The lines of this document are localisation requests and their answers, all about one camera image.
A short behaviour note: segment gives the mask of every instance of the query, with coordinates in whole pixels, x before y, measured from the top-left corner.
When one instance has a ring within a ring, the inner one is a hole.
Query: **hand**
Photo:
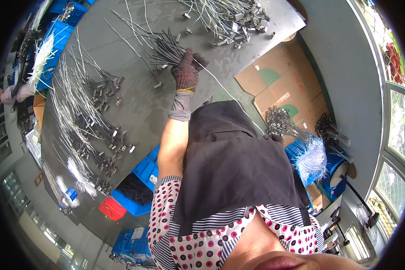
[[[205,67],[209,64],[200,54],[195,53],[192,55],[192,49],[188,48],[181,63],[177,67],[171,68],[171,74],[176,81],[177,91],[195,94],[196,85],[198,84],[198,72],[203,69],[196,61]]]

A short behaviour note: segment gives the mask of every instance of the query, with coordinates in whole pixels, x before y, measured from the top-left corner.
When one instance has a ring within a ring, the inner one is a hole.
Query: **black apron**
[[[265,140],[236,101],[192,114],[183,174],[173,216],[180,235],[210,215],[262,204],[301,208],[310,225],[306,190],[283,145]]]

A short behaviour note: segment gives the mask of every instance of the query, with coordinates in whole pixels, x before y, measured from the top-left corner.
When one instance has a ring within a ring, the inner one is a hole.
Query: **polka dot shirt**
[[[180,225],[172,221],[181,178],[167,176],[157,181],[147,233],[149,249],[159,269],[221,269],[241,233],[260,214],[267,227],[287,251],[312,254],[322,251],[323,234],[318,221],[303,226],[300,210],[267,204],[214,214],[193,224],[191,235],[178,235]]]

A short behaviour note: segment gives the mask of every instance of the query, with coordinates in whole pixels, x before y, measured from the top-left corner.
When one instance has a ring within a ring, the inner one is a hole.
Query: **cardboard box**
[[[309,196],[312,197],[313,208],[318,208],[323,206],[323,195],[319,191],[315,184],[310,184],[306,187],[306,191],[309,192]]]
[[[316,136],[315,124],[328,112],[327,105],[313,68],[296,40],[280,43],[236,79],[255,97],[254,105],[264,120],[267,109],[278,105],[290,111],[298,127]],[[284,138],[285,146],[292,142],[294,138]]]
[[[39,127],[42,130],[43,111],[45,109],[45,99],[43,96],[35,95],[33,99],[33,111],[36,119],[39,121]]]

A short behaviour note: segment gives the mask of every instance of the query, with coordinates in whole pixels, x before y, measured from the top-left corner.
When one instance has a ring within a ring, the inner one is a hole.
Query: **pink cloth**
[[[18,93],[11,98],[11,92],[15,88],[15,85],[9,86],[0,97],[0,102],[9,106],[13,106],[15,104],[15,100],[18,102],[24,101],[31,95],[35,94],[34,86],[29,86],[27,84],[21,85],[19,87]]]

